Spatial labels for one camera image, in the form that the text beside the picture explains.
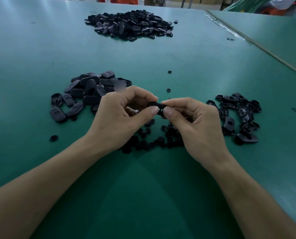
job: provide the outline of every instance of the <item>person's left hand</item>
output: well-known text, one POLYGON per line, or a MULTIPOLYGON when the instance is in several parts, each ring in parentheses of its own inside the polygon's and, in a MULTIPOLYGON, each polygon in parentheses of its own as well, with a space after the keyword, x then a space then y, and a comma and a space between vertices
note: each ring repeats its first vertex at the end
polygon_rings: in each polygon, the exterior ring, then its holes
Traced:
POLYGON ((103 156, 122 147, 158 113, 157 106, 147 107, 148 102, 157 100, 158 97, 137 86, 130 86, 123 92, 107 93, 85 135, 87 143, 93 144, 93 149, 100 149, 103 156))

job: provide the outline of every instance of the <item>hand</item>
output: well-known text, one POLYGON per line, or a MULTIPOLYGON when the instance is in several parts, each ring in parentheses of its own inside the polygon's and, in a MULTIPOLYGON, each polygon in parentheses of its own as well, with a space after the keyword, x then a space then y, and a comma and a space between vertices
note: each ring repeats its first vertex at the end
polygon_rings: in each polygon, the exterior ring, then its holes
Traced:
POLYGON ((230 155, 223 138, 218 109, 192 98, 162 101, 165 117, 179 130, 188 153, 209 172, 230 155), (182 114, 193 119, 190 123, 182 114))
POLYGON ((95 119, 86 133, 86 141, 100 149, 102 156, 122 147, 132 135, 159 111, 157 106, 147 107, 158 97, 130 86, 124 92, 110 92, 102 97, 95 119))

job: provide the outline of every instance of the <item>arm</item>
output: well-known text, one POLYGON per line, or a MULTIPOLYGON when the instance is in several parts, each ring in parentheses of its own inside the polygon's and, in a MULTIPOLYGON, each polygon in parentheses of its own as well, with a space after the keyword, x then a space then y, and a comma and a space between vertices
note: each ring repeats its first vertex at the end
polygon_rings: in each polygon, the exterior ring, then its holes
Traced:
POLYGON ((136 113, 128 105, 141 110, 157 100, 152 93, 135 86, 125 92, 108 93, 85 136, 0 187, 0 239, 29 238, 70 185, 101 157, 123 146, 159 111, 156 106, 148 107, 130 117, 136 113))
POLYGON ((162 103, 169 106, 163 113, 179 129, 187 151, 219 184, 245 238, 296 238, 296 223, 229 153, 218 110, 191 98, 162 103))

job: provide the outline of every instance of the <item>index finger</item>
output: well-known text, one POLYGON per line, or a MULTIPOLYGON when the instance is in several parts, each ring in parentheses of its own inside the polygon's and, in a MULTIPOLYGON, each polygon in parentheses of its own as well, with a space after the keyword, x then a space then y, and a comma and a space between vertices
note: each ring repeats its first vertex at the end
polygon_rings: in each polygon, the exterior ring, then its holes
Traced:
POLYGON ((190 97, 169 99, 166 101, 162 101, 161 103, 166 106, 173 107, 173 108, 175 108, 175 107, 176 108, 186 108, 186 109, 190 110, 191 112, 194 112, 199 107, 206 106, 205 103, 203 103, 201 101, 197 101, 197 100, 192 99, 190 97))
POLYGON ((123 105, 127 105, 133 98, 141 98, 148 102, 157 101, 158 97, 153 93, 137 86, 130 86, 126 91, 118 93, 122 97, 123 105))

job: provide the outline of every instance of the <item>green table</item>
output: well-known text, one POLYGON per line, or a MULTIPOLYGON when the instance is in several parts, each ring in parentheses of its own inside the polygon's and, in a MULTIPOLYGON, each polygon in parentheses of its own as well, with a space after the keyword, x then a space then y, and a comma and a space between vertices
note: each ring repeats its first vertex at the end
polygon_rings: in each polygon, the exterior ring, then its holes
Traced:
MULTIPOLYGON (((83 23, 134 6, 62 0, 0 0, 0 186, 84 135, 93 115, 57 124, 50 96, 89 71, 113 70, 165 100, 206 101, 240 92, 263 111, 259 142, 226 143, 238 162, 296 221, 296 73, 232 36, 202 11, 145 7, 178 20, 172 38, 124 42, 83 23), (51 135, 56 142, 49 142, 51 135)), ((156 118, 148 141, 162 135, 156 118)), ((184 148, 116 151, 56 203, 32 238, 242 238, 216 182, 184 148)))
POLYGON ((210 12, 296 69, 296 18, 210 12))

